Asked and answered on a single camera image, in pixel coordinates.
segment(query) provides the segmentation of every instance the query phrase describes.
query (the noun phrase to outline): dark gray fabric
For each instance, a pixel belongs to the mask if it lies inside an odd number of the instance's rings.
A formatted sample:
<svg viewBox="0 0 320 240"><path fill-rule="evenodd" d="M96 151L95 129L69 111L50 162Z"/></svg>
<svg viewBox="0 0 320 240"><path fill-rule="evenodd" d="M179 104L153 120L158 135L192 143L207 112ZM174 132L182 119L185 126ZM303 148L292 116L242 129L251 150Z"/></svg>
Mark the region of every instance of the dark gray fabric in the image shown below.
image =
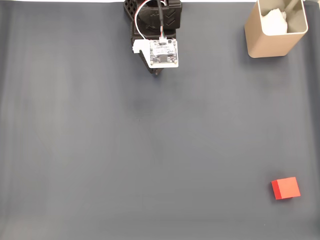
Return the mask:
<svg viewBox="0 0 320 240"><path fill-rule="evenodd" d="M315 3L264 59L253 3L184 3L179 68L158 77L121 3L0 7L1 240L319 239ZM275 201L291 176L301 197Z"/></svg>

